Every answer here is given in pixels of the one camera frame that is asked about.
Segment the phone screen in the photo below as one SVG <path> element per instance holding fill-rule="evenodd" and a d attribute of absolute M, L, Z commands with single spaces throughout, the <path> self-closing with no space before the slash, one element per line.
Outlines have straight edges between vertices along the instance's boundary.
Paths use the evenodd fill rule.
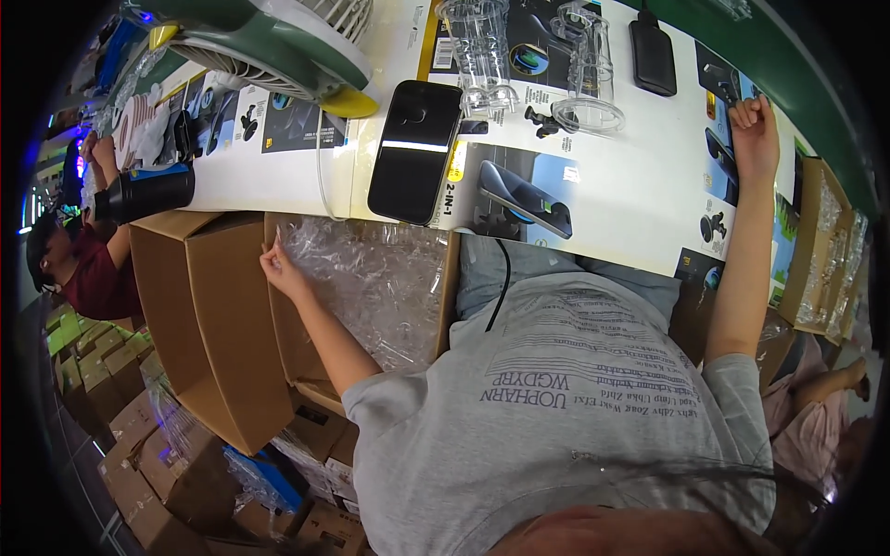
<path fill-rule="evenodd" d="M 395 88 L 368 189 L 372 212 L 419 226 L 433 218 L 460 95 L 457 87 L 423 81 Z"/>

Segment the black power bank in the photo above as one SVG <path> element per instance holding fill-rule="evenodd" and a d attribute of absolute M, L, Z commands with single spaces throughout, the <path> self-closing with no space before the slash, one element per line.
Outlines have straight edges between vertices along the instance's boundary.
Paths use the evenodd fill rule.
<path fill-rule="evenodd" d="M 635 20 L 630 22 L 630 44 L 634 51 L 634 83 L 644 91 L 674 96 L 676 69 L 674 46 L 658 22 Z"/>

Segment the desk fan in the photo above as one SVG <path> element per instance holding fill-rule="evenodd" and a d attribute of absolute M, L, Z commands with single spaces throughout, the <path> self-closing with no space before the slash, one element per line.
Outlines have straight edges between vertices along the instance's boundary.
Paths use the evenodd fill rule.
<path fill-rule="evenodd" d="M 357 44 L 373 0 L 125 0 L 123 14 L 208 69 L 340 117 L 376 112 L 379 91 Z"/>

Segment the red shirt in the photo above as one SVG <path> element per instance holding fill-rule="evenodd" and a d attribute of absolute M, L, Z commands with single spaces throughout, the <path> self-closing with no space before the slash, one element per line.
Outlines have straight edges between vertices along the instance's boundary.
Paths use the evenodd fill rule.
<path fill-rule="evenodd" d="M 85 224 L 73 245 L 77 268 L 61 294 L 78 314 L 95 320 L 116 320 L 142 314 L 133 260 L 118 270 L 109 249 Z"/>

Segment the gray pants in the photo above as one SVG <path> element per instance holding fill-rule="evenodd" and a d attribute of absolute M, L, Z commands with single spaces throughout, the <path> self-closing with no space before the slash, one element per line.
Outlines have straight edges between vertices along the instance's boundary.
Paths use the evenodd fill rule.
<path fill-rule="evenodd" d="M 589 257 L 502 240 L 510 255 L 510 286 L 526 278 L 559 272 L 593 272 L 620 284 L 647 302 L 670 322 L 680 280 L 620 264 Z M 506 261 L 494 238 L 464 234 L 460 246 L 460 289 L 457 291 L 457 315 L 467 320 L 497 299 L 504 287 Z"/>

